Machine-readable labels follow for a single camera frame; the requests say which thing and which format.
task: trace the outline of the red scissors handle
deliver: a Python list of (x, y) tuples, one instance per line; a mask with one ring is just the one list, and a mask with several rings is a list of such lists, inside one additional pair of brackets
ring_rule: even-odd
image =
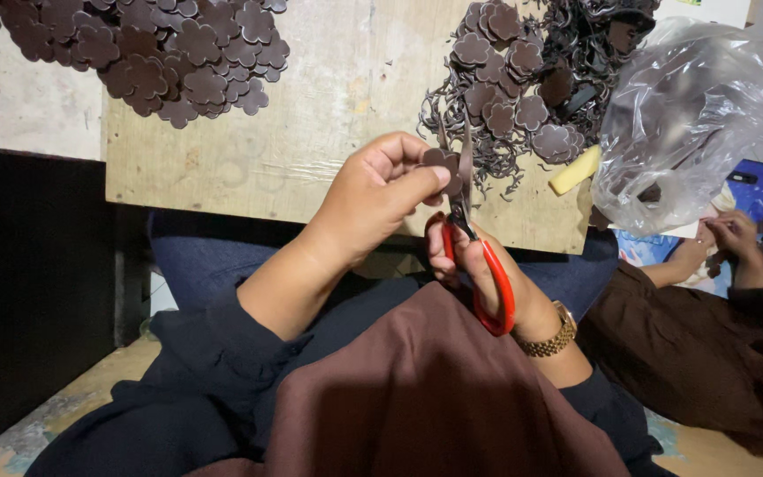
[[(455, 225), (450, 222), (443, 223), (443, 250), (446, 252), (446, 257), (450, 260), (455, 260), (455, 246), (453, 242), (453, 231)], [(499, 290), (499, 299), (502, 300), (502, 313), (503, 316), (499, 318), (491, 317), (482, 308), (482, 300), (479, 296), (478, 289), (473, 290), (473, 308), (476, 312), (476, 318), (482, 322), (482, 325), (493, 336), (502, 336), (511, 332), (514, 328), (514, 311), (516, 310), (516, 304), (514, 303), (514, 291), (511, 289), (511, 281), (508, 279), (508, 274), (505, 272), (502, 262), (493, 253), (493, 248), (485, 242), (479, 239), (482, 244), (482, 250), (484, 250), (485, 261), (490, 268), (490, 272), (493, 275), (493, 281), (496, 283), (496, 287)]]

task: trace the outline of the black panel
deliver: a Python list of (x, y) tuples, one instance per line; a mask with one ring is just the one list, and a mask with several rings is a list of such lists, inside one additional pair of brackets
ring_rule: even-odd
[(113, 350), (105, 165), (0, 152), (0, 433)]

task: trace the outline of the scissor blade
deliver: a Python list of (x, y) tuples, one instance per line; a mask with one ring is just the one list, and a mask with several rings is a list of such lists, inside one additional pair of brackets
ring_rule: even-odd
[(446, 137), (446, 126), (443, 125), (443, 117), (438, 119), (438, 144), (440, 148), (449, 151), (449, 139)]
[(461, 148), (461, 159), (458, 163), (458, 177), (464, 185), (461, 188), (461, 195), (464, 196), (467, 215), (470, 214), (472, 204), (470, 193), (473, 187), (473, 137), (470, 132), (470, 116), (464, 117), (464, 146)]

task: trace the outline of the another person's hand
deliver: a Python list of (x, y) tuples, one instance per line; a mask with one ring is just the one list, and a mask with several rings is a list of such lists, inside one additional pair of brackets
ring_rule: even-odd
[(721, 249), (731, 251), (742, 260), (756, 260), (762, 256), (757, 243), (758, 226), (744, 212), (723, 212), (708, 223)]
[(669, 262), (680, 265), (680, 268), (684, 269), (687, 274), (685, 277), (687, 279), (688, 276), (691, 276), (692, 273), (702, 266), (708, 257), (708, 250), (714, 244), (714, 233), (705, 226), (705, 223), (700, 222), (696, 239), (686, 238), (682, 244), (676, 247)]
[[(443, 213), (438, 213), (429, 219), (426, 225), (426, 239), (429, 263), (435, 277), (451, 288), (460, 286), (458, 278), (459, 266), (473, 280), (473, 284), (481, 294), (484, 310), (492, 316), (499, 314), (500, 300), (493, 274), (484, 258), (482, 244), (470, 242), (464, 231), (455, 228), (455, 257), (458, 263), (446, 257), (443, 249)], [(552, 339), (560, 329), (561, 323), (552, 301), (546, 297), (520, 267), (511, 258), (508, 251), (493, 236), (486, 233), (478, 225), (472, 228), (480, 239), (488, 242), (493, 248), (514, 290), (516, 312), (514, 314), (515, 330), (525, 341), (539, 342)]]
[(417, 167), (429, 145), (404, 132), (378, 137), (337, 173), (307, 231), (346, 266), (359, 264), (402, 226), (420, 202), (449, 183), (443, 167)]

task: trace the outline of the blue jeans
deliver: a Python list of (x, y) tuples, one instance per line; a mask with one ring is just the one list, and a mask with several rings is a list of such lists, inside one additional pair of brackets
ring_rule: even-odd
[[(218, 293), (251, 276), (302, 230), (285, 222), (169, 210), (153, 211), (148, 226), (155, 262), (181, 310), (205, 309)], [(576, 321), (617, 268), (617, 240), (610, 230), (588, 229), (581, 255), (510, 253), (525, 275), (549, 298), (561, 300)], [(363, 281), (352, 274), (347, 280)]]

